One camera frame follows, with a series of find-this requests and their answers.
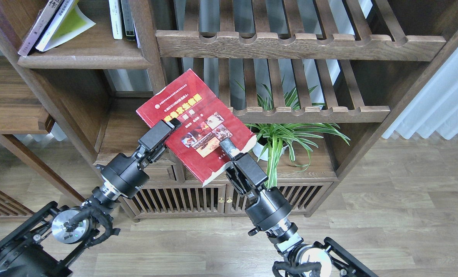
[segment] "book spine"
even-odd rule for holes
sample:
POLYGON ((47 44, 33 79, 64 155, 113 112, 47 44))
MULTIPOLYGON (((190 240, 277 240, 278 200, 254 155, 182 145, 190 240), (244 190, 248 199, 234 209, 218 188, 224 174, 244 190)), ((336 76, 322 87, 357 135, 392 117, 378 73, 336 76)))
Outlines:
POLYGON ((128 0, 121 0, 121 12, 123 14, 123 23, 125 24, 125 35, 127 36, 127 40, 135 40, 134 21, 128 0))
POLYGON ((60 8, 63 0, 49 0, 46 6, 39 12, 37 15, 37 19, 34 22, 34 25, 27 33, 27 36, 23 40, 22 46, 18 50, 18 54, 22 57, 27 57, 29 52, 31 51, 34 44, 36 44, 37 40, 45 30, 48 23, 51 21, 53 16, 55 15, 56 11, 60 8))
POLYGON ((109 0, 111 28, 114 39, 123 39, 123 24, 121 23, 120 0, 109 0))
POLYGON ((70 11, 75 7, 75 3, 76 0, 64 0, 60 9, 56 12, 55 17, 51 23, 49 23, 48 29, 46 29, 46 32, 36 45, 37 50, 44 51, 44 48, 46 48, 53 34, 56 33, 56 30, 58 30, 65 17, 67 17, 70 11))

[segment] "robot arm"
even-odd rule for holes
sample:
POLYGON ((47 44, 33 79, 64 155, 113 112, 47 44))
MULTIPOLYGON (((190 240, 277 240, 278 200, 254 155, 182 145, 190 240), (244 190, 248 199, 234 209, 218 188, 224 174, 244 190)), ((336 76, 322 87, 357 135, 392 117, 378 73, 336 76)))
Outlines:
POLYGON ((277 261, 273 265, 275 277, 282 277, 279 270, 292 277, 328 277, 332 265, 340 270, 340 276, 377 277, 330 238, 324 239, 324 245, 320 242, 304 244, 298 235, 298 227, 288 219, 291 205, 276 187, 264 187, 267 175, 255 160, 248 153, 240 153, 229 138, 223 140, 220 146, 231 159, 231 166, 226 169, 227 178, 239 195, 250 201, 245 212, 255 228, 248 235, 265 232, 278 254, 284 258, 283 262, 277 261), (342 260, 331 256, 331 252, 342 260))

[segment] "wooden shelf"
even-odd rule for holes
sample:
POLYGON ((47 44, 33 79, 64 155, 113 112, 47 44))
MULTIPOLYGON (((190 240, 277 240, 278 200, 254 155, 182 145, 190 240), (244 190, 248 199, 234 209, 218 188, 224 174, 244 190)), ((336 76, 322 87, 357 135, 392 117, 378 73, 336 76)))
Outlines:
POLYGON ((4 56, 0 56, 0 134, 49 133, 53 118, 4 56))
MULTIPOLYGON (((330 152, 324 142, 321 140, 314 140, 317 143, 318 149, 313 148, 311 154, 311 165, 304 172, 296 172, 302 170, 302 168, 295 167, 289 160, 289 151, 286 151, 280 158, 277 166, 277 179, 279 182, 292 183, 292 182, 334 182, 338 181, 335 175, 335 170, 331 162, 330 152)), ((297 164, 308 163, 308 155, 302 147, 294 148, 296 154, 297 164)), ((260 160, 258 162, 260 167, 266 172, 267 162, 260 160)), ((186 171, 186 181, 197 181, 191 172, 186 171)), ((222 174, 215 178, 211 184, 229 184, 227 177, 222 174)))
MULTIPOLYGON (((268 73, 271 81, 275 108, 263 110, 257 103, 255 66, 250 58, 243 59, 246 107, 242 110, 232 108, 229 89, 229 60, 219 58, 219 98, 244 123, 361 123, 382 122, 390 112, 388 106, 365 105, 350 61, 338 61, 346 86, 334 88, 325 60, 315 60, 326 107, 312 106, 308 84, 301 60, 292 59, 294 81, 296 83, 300 109, 285 106, 281 74, 277 59, 268 59, 268 73)), ((195 58, 194 71, 203 76, 203 58, 195 58)))
POLYGON ((390 35, 373 34, 356 0, 344 1, 355 35, 339 33, 327 0, 315 0, 322 34, 305 33, 296 1, 286 0, 288 34, 271 33, 265 2, 253 1, 256 33, 234 31, 232 6, 220 7, 220 32, 200 33, 199 2, 187 1, 183 30, 157 30, 162 57, 316 58, 335 60, 431 61, 443 37, 405 35, 387 0, 373 0, 390 35))
MULTIPOLYGON (((136 109, 147 98, 116 98, 111 105, 109 121, 94 164, 107 164, 118 153, 130 156, 138 147, 138 139, 148 130, 147 124, 136 114, 136 109)), ((156 165, 174 165, 164 153, 156 165)))
POLYGON ((20 57, 25 68, 146 69, 150 63, 142 56, 136 42, 113 39, 107 1, 81 0, 80 10, 95 26, 64 44, 44 53, 20 57))

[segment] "white pot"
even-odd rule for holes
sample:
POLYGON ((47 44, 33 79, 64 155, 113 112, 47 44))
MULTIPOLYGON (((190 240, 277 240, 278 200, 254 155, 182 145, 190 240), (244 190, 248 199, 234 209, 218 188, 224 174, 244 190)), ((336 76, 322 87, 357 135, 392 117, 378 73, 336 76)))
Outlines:
MULTIPOLYGON (((264 147, 264 145, 261 145, 261 144, 259 144, 257 142, 255 144, 255 146, 253 147, 253 153, 255 153, 257 158, 259 157, 259 159, 261 159, 261 160, 268 161, 268 149, 266 149, 265 152, 263 152, 263 154, 262 154, 261 151, 263 150, 263 147, 264 147)), ((280 156, 282 156, 284 154, 284 152, 285 152, 287 147, 288 146, 285 146, 285 147, 282 148, 282 151, 280 151, 280 156)))

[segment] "black cable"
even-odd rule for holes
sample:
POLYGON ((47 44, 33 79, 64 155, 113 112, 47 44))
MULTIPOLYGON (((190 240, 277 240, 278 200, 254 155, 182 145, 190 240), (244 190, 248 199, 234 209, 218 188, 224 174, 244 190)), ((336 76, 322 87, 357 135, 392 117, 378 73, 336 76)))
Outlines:
POLYGON ((311 271, 310 277, 320 277, 321 273, 321 263, 304 263, 297 266, 292 266, 287 262, 278 262, 273 263, 272 272, 275 277, 283 277, 280 275, 279 270, 285 270, 286 273, 290 274, 301 274, 303 272, 311 271))

